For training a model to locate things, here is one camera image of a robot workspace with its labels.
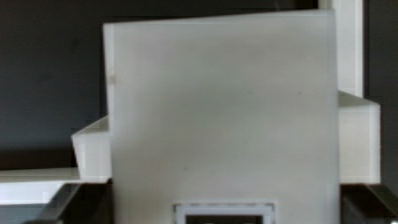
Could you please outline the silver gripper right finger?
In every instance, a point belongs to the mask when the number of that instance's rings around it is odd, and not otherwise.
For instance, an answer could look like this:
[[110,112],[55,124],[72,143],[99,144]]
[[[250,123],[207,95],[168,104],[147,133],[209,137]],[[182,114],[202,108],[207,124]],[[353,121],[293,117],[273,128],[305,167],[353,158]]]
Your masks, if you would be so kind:
[[398,196],[381,184],[341,185],[341,224],[398,224]]

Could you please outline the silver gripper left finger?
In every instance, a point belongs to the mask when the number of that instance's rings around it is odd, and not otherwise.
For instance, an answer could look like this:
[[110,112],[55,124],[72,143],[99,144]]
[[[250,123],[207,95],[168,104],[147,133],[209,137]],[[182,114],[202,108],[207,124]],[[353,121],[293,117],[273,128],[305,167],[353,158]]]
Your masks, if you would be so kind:
[[71,207],[79,188],[79,184],[67,183],[62,185],[37,217],[24,221],[23,224],[65,224],[63,214]]

